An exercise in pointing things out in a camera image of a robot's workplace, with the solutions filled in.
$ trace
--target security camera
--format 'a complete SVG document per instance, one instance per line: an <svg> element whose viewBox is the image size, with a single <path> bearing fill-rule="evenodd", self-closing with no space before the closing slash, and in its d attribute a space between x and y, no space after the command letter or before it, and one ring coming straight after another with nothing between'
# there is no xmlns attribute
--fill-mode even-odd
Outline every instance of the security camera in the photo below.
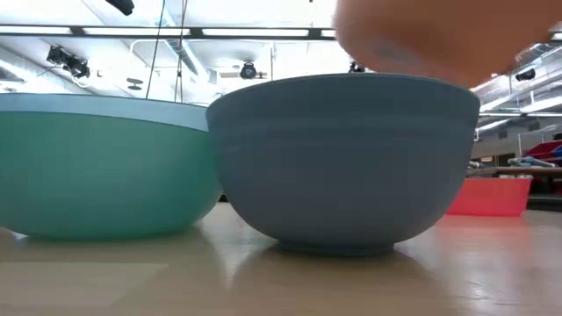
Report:
<svg viewBox="0 0 562 316"><path fill-rule="evenodd" d="M133 0L105 0L108 4L114 6L117 10L126 16L133 14L134 4Z"/></svg>
<svg viewBox="0 0 562 316"><path fill-rule="evenodd" d="M525 80L533 80L535 79L535 69L529 69L527 71L522 72L521 74L515 75L515 79L517 81L525 81Z"/></svg>
<svg viewBox="0 0 562 316"><path fill-rule="evenodd" d="M349 71L350 74L351 73L363 73L365 72L365 67L359 63L357 63L356 61L352 61L351 64L349 65Z"/></svg>
<svg viewBox="0 0 562 316"><path fill-rule="evenodd" d="M244 62L244 66L240 72L240 77L242 79L254 79L257 75L256 67L251 61Z"/></svg>

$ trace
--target ceiling light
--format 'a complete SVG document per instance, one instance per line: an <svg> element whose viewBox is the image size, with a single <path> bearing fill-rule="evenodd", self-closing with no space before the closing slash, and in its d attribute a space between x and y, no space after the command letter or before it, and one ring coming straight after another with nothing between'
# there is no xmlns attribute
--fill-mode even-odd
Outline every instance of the ceiling light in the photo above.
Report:
<svg viewBox="0 0 562 316"><path fill-rule="evenodd" d="M69 27L58 26L0 26L0 34L71 34Z"/></svg>
<svg viewBox="0 0 562 316"><path fill-rule="evenodd" d="M492 110L493 108L495 108L496 106L499 106L499 105L501 105L501 104L504 104L504 103L506 103L506 102L509 101L509 100L510 100L510 96L500 97L499 99L495 99L495 100L492 101L492 102L488 102L488 103L486 103L486 104L481 105L481 106L480 106L480 111L481 111L481 112L483 112L483 111L490 111L490 110Z"/></svg>
<svg viewBox="0 0 562 316"><path fill-rule="evenodd" d="M523 106L523 108L521 108L521 112L530 113L533 111L541 111L561 104L562 97L551 97L545 100L536 101L535 103L527 106Z"/></svg>
<svg viewBox="0 0 562 316"><path fill-rule="evenodd" d="M481 117L520 117L521 113L481 112Z"/></svg>
<svg viewBox="0 0 562 316"><path fill-rule="evenodd" d="M208 36L308 36L308 30L204 29Z"/></svg>
<svg viewBox="0 0 562 316"><path fill-rule="evenodd" d="M335 30L324 30L321 34L322 37L335 37Z"/></svg>
<svg viewBox="0 0 562 316"><path fill-rule="evenodd" d="M562 117L562 113L531 113L529 116L540 118L559 118Z"/></svg>
<svg viewBox="0 0 562 316"><path fill-rule="evenodd" d="M493 122L493 123L490 123L488 125L484 125L482 127L477 128L476 131L482 132L482 131L485 131L485 130L489 130L489 129L495 128L497 126L500 126L500 125L502 125L502 124L504 124L508 121L509 121L509 118L503 119L503 120L500 120L500 121L497 121L497 122Z"/></svg>
<svg viewBox="0 0 562 316"><path fill-rule="evenodd" d="M482 83L476 87L471 88L472 92L476 92L490 84L497 85L499 88L502 89L509 89L509 77L506 75L498 75L498 74L491 74L492 79L488 80L485 83Z"/></svg>
<svg viewBox="0 0 562 316"><path fill-rule="evenodd" d="M113 36L157 36L158 28L155 27L84 27L84 32L89 35ZM182 29L178 27L164 27L160 29L161 36L180 36ZM184 35L189 35L190 30L184 29Z"/></svg>

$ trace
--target wooden table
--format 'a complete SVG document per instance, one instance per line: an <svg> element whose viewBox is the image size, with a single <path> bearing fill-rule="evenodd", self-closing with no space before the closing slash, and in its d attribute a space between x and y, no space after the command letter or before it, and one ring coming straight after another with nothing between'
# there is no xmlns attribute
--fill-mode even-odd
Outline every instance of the wooden table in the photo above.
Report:
<svg viewBox="0 0 562 316"><path fill-rule="evenodd" d="M554 212L445 216L394 254L355 260L278 251L228 204L144 241L28 241L0 228L0 315L554 316L560 245Z"/></svg>

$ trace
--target wire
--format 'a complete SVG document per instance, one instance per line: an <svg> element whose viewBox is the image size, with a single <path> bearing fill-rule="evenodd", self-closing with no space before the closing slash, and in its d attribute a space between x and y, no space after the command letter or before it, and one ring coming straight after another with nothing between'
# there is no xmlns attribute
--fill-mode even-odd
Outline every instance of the wire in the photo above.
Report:
<svg viewBox="0 0 562 316"><path fill-rule="evenodd" d="M273 48L275 44L270 42L270 81L273 81Z"/></svg>
<svg viewBox="0 0 562 316"><path fill-rule="evenodd" d="M158 44L160 43L160 31L162 29L162 21L164 20L164 11L166 10L166 0L162 0L162 10L160 12L160 22L158 22L158 33L156 34L155 54L152 56L152 65L150 67L150 77L148 78L147 96L150 93L150 85L152 84L152 74L155 72L156 54L158 53Z"/></svg>
<svg viewBox="0 0 562 316"><path fill-rule="evenodd" d="M75 76L72 76L72 82L82 89L86 89L91 86L91 83L80 83Z"/></svg>
<svg viewBox="0 0 562 316"><path fill-rule="evenodd" d="M40 74L36 75L35 77L33 77L33 78L31 78L31 79L27 79L27 80L23 81L21 84L26 84L26 83L28 83L28 82L30 82L30 81L33 81L33 80L35 80L35 79L41 77L42 75L46 74L47 72L49 72L49 71L51 71L51 70L53 70L53 69L55 69L55 68L59 68L59 67L60 67L60 66L52 66L52 67L46 68L45 71L41 72Z"/></svg>
<svg viewBox="0 0 562 316"><path fill-rule="evenodd" d="M185 24L185 12L187 12L187 2L188 0L182 0L182 32L179 36L179 47L184 47L184 24ZM180 84L180 102L184 102L184 65L182 63L182 51L180 50L177 55L177 73L176 73L176 85L174 87L174 102L177 101L177 80L179 79Z"/></svg>

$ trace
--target red plastic bin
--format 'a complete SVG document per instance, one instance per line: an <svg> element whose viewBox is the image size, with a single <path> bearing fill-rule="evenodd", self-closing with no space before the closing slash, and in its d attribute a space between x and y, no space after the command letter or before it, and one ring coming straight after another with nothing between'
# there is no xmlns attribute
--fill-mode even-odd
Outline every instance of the red plastic bin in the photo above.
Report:
<svg viewBox="0 0 562 316"><path fill-rule="evenodd" d="M529 178L466 178L449 215L521 216L527 209Z"/></svg>

